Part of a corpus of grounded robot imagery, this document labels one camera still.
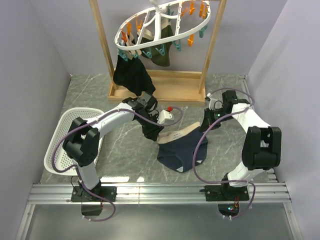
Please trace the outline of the white oval clip hanger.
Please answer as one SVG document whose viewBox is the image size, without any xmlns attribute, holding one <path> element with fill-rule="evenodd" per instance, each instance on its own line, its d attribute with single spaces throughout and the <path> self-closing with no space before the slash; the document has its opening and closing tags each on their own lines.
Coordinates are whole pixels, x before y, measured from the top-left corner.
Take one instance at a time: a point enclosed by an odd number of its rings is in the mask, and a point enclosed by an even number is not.
<svg viewBox="0 0 320 240">
<path fill-rule="evenodd" d="M 114 37 L 117 49 L 124 50 L 130 54 L 143 48 L 157 46 L 166 42 L 172 42 L 178 51 L 181 50 L 181 39 L 187 38 L 188 46 L 193 46 L 195 34 L 199 33 L 202 38 L 207 30 L 211 19 L 211 3 L 208 0 L 201 0 L 199 6 L 200 22 L 189 30 L 182 31 L 181 25 L 184 16 L 191 17 L 196 13 L 197 3 L 195 0 L 173 0 L 159 4 L 151 0 L 152 7 L 142 10 L 122 23 Z M 161 38 L 161 21 L 169 19 L 173 36 Z M 151 31 L 153 41 L 141 43 L 145 30 Z"/>
</svg>

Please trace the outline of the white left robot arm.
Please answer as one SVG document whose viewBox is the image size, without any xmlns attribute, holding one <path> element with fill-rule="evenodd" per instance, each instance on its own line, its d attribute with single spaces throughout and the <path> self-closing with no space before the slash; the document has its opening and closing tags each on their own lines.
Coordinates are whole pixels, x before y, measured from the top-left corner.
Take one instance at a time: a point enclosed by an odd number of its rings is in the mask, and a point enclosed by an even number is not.
<svg viewBox="0 0 320 240">
<path fill-rule="evenodd" d="M 145 138 L 156 141 L 164 129 L 157 114 L 151 114 L 158 101 L 150 93 L 141 97 L 128 97 L 111 110 L 95 119 L 74 119 L 63 141 L 62 148 L 75 164 L 79 180 L 84 184 L 83 195 L 89 201 L 96 201 L 101 195 L 100 178 L 94 160 L 100 149 L 100 141 L 115 128 L 136 120 L 142 127 Z"/>
</svg>

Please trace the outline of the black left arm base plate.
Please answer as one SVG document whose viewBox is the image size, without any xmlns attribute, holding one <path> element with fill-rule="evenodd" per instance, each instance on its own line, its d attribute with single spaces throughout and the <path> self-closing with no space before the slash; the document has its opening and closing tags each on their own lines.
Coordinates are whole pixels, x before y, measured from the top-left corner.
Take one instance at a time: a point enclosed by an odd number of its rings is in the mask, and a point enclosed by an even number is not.
<svg viewBox="0 0 320 240">
<path fill-rule="evenodd" d="M 94 195 L 86 191 L 82 186 L 75 186 L 72 190 L 70 201 L 73 203 L 104 202 L 104 199 L 107 199 L 114 202 L 117 196 L 117 188 L 115 186 L 100 186 L 97 189 L 93 189 L 91 192 Z"/>
</svg>

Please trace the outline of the navy blue underwear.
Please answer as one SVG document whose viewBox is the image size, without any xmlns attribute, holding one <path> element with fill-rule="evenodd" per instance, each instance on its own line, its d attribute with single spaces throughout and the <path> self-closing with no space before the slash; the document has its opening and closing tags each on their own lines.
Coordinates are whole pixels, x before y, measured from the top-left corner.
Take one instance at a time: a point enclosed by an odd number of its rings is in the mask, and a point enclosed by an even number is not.
<svg viewBox="0 0 320 240">
<path fill-rule="evenodd" d="M 185 173 L 193 168 L 193 155 L 203 136 L 197 121 L 181 130 L 162 132 L 158 135 L 157 160 L 165 167 Z"/>
</svg>

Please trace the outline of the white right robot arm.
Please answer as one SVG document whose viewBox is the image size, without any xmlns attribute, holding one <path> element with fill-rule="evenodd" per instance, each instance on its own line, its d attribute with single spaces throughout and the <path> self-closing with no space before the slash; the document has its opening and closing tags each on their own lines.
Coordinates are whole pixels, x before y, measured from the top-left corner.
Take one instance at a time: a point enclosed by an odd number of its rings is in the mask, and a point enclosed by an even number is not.
<svg viewBox="0 0 320 240">
<path fill-rule="evenodd" d="M 255 176 L 279 166 L 282 131 L 266 123 L 253 110 L 254 100 L 251 96 L 239 98 L 235 89 L 225 88 L 221 95 L 221 107 L 217 108 L 213 95 L 208 93 L 205 97 L 209 105 L 204 110 L 200 131 L 208 133 L 219 128 L 221 122 L 234 119 L 245 132 L 241 162 L 225 175 L 220 187 L 221 196 L 231 200 L 238 194 L 238 188 L 247 185 Z"/>
</svg>

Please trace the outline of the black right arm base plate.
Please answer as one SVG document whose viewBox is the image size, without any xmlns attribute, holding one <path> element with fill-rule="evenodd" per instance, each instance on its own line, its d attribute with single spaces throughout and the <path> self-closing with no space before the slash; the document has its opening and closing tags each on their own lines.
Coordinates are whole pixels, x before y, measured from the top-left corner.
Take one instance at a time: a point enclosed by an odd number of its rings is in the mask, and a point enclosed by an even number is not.
<svg viewBox="0 0 320 240">
<path fill-rule="evenodd" d="M 234 202 L 249 201 L 249 191 L 246 186 L 232 187 L 228 184 L 222 185 L 205 185 L 199 190 L 204 193 L 207 202 Z"/>
</svg>

